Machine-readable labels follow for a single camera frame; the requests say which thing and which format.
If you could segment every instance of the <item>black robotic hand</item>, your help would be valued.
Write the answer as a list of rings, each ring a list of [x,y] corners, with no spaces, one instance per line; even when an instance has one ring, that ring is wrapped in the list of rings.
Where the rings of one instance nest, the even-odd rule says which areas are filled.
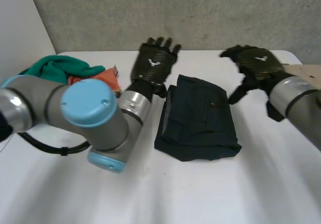
[[[221,53],[220,57],[229,57],[245,75],[242,84],[229,97],[229,104],[237,103],[248,91],[262,89],[269,96],[272,89],[281,80],[293,75],[284,71],[276,57],[264,48],[240,46],[229,48]],[[270,118],[281,121],[283,116],[268,101],[266,104]]]
[[[181,45],[174,46],[170,51],[172,39],[168,38],[162,46],[164,38],[156,41],[149,38],[139,49],[139,55],[131,71],[131,81],[144,80],[153,87],[153,94],[166,97],[164,82],[171,73],[172,66],[177,61],[177,54]]]

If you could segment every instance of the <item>light blue joint cap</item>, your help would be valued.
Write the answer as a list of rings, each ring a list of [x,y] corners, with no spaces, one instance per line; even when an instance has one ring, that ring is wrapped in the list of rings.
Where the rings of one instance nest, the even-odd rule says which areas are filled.
[[[117,110],[117,99],[105,82],[85,79],[64,92],[60,105],[68,122],[83,128],[94,128],[113,117]]]
[[[88,153],[87,160],[91,164],[93,164],[97,167],[100,167],[104,170],[116,172],[116,173],[122,172],[125,165],[126,165],[125,162],[115,160],[110,157],[100,155],[100,154],[97,154],[97,153],[91,152],[91,151]]]

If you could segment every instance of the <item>black cable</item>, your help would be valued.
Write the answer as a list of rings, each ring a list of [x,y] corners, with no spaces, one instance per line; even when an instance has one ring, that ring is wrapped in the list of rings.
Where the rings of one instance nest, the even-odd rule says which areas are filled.
[[[27,141],[32,146],[36,147],[38,150],[50,153],[50,154],[58,154],[62,156],[67,156],[68,154],[76,154],[79,152],[82,152],[90,146],[90,144],[86,141],[78,146],[75,147],[62,147],[62,148],[56,148],[49,145],[46,145],[44,143],[41,143],[40,141],[34,139],[32,136],[30,136],[28,133],[18,133],[25,141]]]

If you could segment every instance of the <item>white table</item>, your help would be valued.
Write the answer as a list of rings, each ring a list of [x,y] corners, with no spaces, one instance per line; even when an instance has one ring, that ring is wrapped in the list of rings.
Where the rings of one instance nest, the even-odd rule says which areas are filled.
[[[198,77],[228,94],[242,75],[220,51],[182,51],[178,74]],[[274,51],[289,64],[291,53]],[[119,70],[123,88],[137,52],[67,52],[91,65]],[[153,98],[148,121],[123,173],[91,165],[87,151],[61,157],[13,136],[0,153],[1,224],[321,223],[321,154],[288,121],[265,114],[265,93],[250,92],[231,107],[243,146],[234,158],[180,162],[154,149],[163,99]],[[81,136],[39,126],[30,133],[54,146]]]

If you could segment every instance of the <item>white logo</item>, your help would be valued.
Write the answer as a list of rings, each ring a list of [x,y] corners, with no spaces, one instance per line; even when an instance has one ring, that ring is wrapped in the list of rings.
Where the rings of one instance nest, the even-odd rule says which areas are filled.
[[[260,57],[255,57],[255,58],[258,60],[261,60],[263,62],[266,62],[266,60],[267,60],[267,56],[264,56],[263,58],[260,58]]]
[[[148,59],[148,60],[149,60],[149,63],[151,64],[152,67],[160,65],[160,62],[152,62],[150,59]]]

